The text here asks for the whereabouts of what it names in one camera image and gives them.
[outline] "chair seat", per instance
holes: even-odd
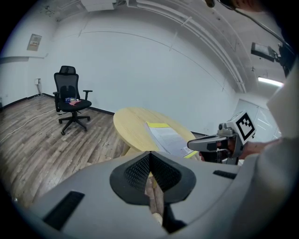
[[[79,111],[83,110],[89,106],[91,106],[92,103],[88,100],[81,99],[80,102],[76,103],[75,105],[70,105],[69,103],[64,103],[64,102],[59,102],[58,107],[63,111],[63,112],[74,112],[74,111]]]

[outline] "paper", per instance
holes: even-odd
[[[146,128],[160,151],[178,157],[191,157],[196,154],[196,151],[187,147],[187,142],[183,137],[169,125],[147,122]]]

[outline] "chair armrest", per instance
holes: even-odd
[[[87,100],[88,92],[92,92],[91,90],[83,90],[85,92],[85,100]]]
[[[60,109],[58,108],[59,92],[55,91],[55,92],[53,92],[53,94],[55,96],[55,108],[56,108],[56,112],[60,112]]]

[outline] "tube light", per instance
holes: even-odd
[[[276,81],[276,80],[270,80],[270,79],[266,79],[266,78],[262,78],[262,77],[259,77],[258,81],[273,84],[273,85],[276,85],[276,86],[279,86],[279,87],[284,85],[282,82],[279,82],[279,81]]]

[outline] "round table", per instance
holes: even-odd
[[[153,110],[138,107],[120,109],[113,117],[118,135],[126,143],[122,155],[140,151],[159,151],[159,148],[146,131],[145,122],[166,123],[186,141],[194,140],[194,135],[181,124]]]

